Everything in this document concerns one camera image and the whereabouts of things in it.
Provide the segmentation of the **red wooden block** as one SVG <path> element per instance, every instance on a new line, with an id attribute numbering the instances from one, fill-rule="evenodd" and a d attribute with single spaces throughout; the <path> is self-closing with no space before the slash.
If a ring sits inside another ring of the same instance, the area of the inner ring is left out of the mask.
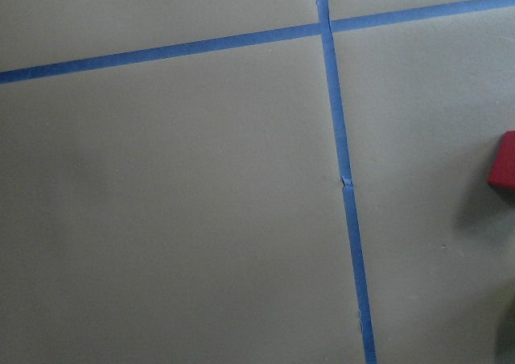
<path id="1" fill-rule="evenodd" d="M 488 175 L 488 184 L 501 191 L 514 193 L 514 135 L 515 131 L 506 131 Z"/>

